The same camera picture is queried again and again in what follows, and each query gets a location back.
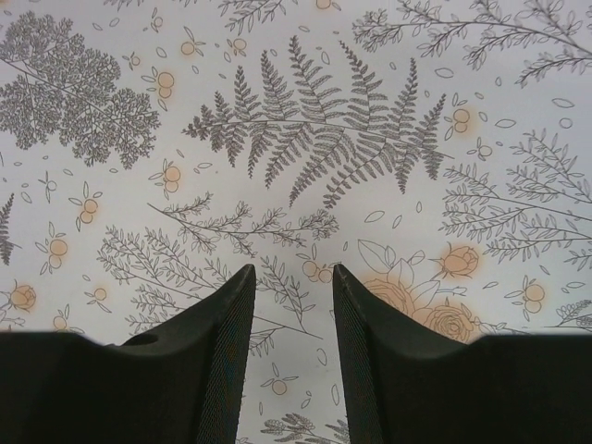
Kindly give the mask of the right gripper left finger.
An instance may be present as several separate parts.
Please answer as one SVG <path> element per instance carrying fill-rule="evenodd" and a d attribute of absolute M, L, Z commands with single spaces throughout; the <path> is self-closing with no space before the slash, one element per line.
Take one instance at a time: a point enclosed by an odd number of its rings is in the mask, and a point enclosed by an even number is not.
<path fill-rule="evenodd" d="M 256 275 L 119 345 L 1 336 L 5 443 L 231 443 L 241 411 Z"/>

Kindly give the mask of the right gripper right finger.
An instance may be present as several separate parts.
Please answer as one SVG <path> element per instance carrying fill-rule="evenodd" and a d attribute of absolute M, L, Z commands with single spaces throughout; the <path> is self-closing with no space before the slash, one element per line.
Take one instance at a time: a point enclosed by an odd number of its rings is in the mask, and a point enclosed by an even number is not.
<path fill-rule="evenodd" d="M 591 338 L 464 344 L 374 296 L 343 265 L 333 301 L 353 443 L 587 443 Z"/>

